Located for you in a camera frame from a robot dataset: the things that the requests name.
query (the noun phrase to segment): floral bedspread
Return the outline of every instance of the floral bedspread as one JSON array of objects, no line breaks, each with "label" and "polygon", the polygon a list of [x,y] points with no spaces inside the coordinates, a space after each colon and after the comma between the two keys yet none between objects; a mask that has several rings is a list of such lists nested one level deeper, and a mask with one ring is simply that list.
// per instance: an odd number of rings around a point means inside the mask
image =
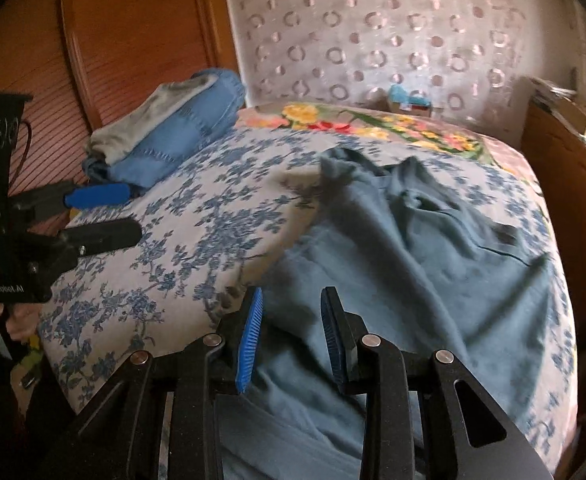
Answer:
[{"label": "floral bedspread", "polygon": [[[537,177],[524,156],[503,142],[443,121],[363,108],[300,102],[279,102],[246,108],[236,127],[291,128],[333,132],[371,139],[404,142],[451,153],[512,173],[541,197]],[[536,200],[545,208],[544,200]]]},{"label": "floral bedspread", "polygon": [[[388,121],[394,128],[399,123]],[[302,130],[300,124],[238,127],[143,197],[74,219],[83,224],[133,216],[144,236],[133,248],[83,258],[52,287],[39,333],[73,408],[79,411],[132,351],[180,351],[238,307],[246,284],[306,231],[320,191],[318,156],[341,145],[378,164],[417,156],[483,214],[521,229],[530,251],[551,254],[553,306],[544,364],[520,430],[553,470],[575,418],[574,325],[550,224],[529,186],[487,158],[481,164],[470,160],[474,156],[435,150],[424,144],[430,140],[388,142],[377,130],[365,137]],[[463,152],[492,153],[482,139],[459,136],[468,139],[454,139]]]}]

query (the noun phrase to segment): red flower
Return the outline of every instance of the red flower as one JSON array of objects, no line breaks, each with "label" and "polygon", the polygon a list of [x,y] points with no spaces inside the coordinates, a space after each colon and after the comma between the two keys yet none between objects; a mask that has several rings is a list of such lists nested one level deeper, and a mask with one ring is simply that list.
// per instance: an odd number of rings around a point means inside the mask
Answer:
[{"label": "red flower", "polygon": [[351,125],[348,123],[330,123],[329,121],[319,121],[315,124],[308,125],[309,130],[319,130],[321,132],[328,132],[333,130],[339,134],[351,133]]}]

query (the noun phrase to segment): yellow flower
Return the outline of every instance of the yellow flower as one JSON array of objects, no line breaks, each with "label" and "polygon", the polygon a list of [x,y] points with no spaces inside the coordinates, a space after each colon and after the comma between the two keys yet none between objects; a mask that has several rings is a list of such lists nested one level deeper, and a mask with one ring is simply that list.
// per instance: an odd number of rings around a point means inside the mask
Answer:
[{"label": "yellow flower", "polygon": [[411,144],[411,146],[419,146],[420,148],[428,148],[430,150],[435,150],[436,152],[441,152],[442,150],[439,149],[439,146],[435,144],[435,142],[430,142],[428,140],[418,140]]},{"label": "yellow flower", "polygon": [[282,109],[282,115],[301,124],[312,124],[317,121],[317,108],[307,104],[286,105]]},{"label": "yellow flower", "polygon": [[360,137],[370,137],[372,139],[388,140],[389,134],[382,128],[371,126],[369,128],[353,128],[353,133]]}]

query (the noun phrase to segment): metal pin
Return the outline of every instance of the metal pin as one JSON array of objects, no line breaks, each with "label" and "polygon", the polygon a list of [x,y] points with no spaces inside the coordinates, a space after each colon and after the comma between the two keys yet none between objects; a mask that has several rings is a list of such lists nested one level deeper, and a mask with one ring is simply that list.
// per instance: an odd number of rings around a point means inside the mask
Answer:
[{"label": "metal pin", "polygon": [[377,336],[375,334],[366,334],[362,338],[362,344],[364,346],[369,346],[371,348],[374,348],[376,346],[380,346],[381,343],[382,343],[382,340],[379,338],[379,336]]},{"label": "metal pin", "polygon": [[143,365],[148,361],[148,352],[144,350],[138,350],[133,352],[129,359],[134,365]]},{"label": "metal pin", "polygon": [[437,359],[440,363],[450,365],[455,360],[455,356],[448,350],[438,350],[435,352],[435,359]]},{"label": "metal pin", "polygon": [[222,337],[219,334],[207,334],[206,336],[204,336],[202,338],[202,342],[206,345],[206,346],[217,346],[220,343],[222,343]]}]

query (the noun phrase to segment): teal cloth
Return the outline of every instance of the teal cloth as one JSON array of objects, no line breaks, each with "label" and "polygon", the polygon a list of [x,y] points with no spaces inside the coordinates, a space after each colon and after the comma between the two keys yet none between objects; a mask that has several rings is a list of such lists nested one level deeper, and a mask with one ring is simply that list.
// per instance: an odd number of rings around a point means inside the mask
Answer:
[{"label": "teal cloth", "polygon": [[333,384],[320,317],[330,285],[400,349],[450,349],[524,428],[551,302],[548,255],[529,254],[515,228],[481,215],[414,157],[380,168],[334,148],[321,175],[317,221],[262,280],[253,383],[218,401],[225,478],[358,477],[364,399]]}]

